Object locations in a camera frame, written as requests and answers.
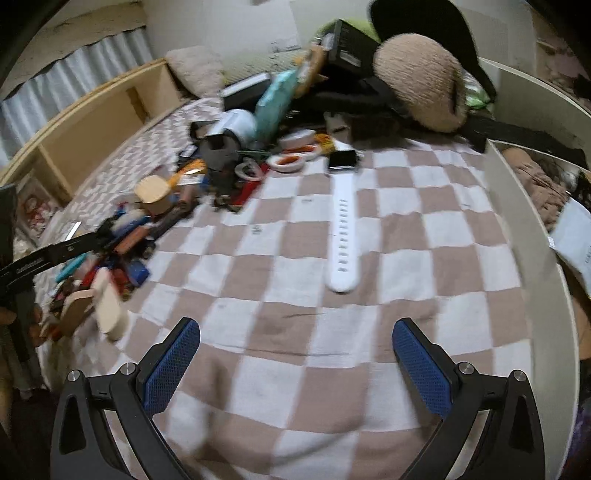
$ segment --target crumpled brown fabric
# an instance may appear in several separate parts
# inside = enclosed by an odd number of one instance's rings
[[[546,230],[551,232],[562,208],[569,201],[566,189],[546,175],[524,150],[509,148],[503,156],[530,196]]]

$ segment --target screw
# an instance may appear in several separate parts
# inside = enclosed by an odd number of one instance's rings
[[[474,366],[468,362],[462,362],[458,365],[458,368],[464,375],[472,375],[474,373]]]
[[[515,379],[518,382],[524,382],[527,380],[527,375],[524,372],[522,372],[521,370],[515,370],[513,372],[513,376],[515,377]]]
[[[80,378],[80,370],[72,370],[68,373],[68,381],[75,382]]]
[[[119,371],[124,375],[131,375],[133,372],[135,372],[135,364],[127,362],[119,369]]]

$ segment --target fluffy beige cushion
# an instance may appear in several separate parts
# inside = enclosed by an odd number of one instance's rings
[[[417,34],[392,37],[376,52],[374,69],[424,127],[453,132],[466,121],[462,67],[435,40]]]
[[[206,47],[171,50],[166,61],[185,88],[198,97],[216,96],[223,88],[222,62]]]

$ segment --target blue gripper pad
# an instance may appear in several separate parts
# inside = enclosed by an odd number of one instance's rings
[[[201,334],[197,322],[192,319],[183,319],[181,322],[186,324],[184,326],[177,325],[177,327],[182,326],[179,329],[180,331],[176,332],[177,329],[175,328],[161,344],[168,348],[151,371],[151,374],[143,382],[142,404],[150,417],[166,410],[170,399],[173,397],[178,384],[199,348]]]
[[[399,320],[392,332],[392,345],[398,359],[408,372],[414,386],[433,414],[445,418],[452,409],[452,388],[449,380],[429,355],[426,347],[413,334],[406,320]],[[423,341],[434,346],[422,335]]]

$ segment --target curtain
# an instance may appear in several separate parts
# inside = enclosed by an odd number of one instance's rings
[[[49,120],[78,98],[153,60],[145,28],[78,48],[0,103],[0,168]]]

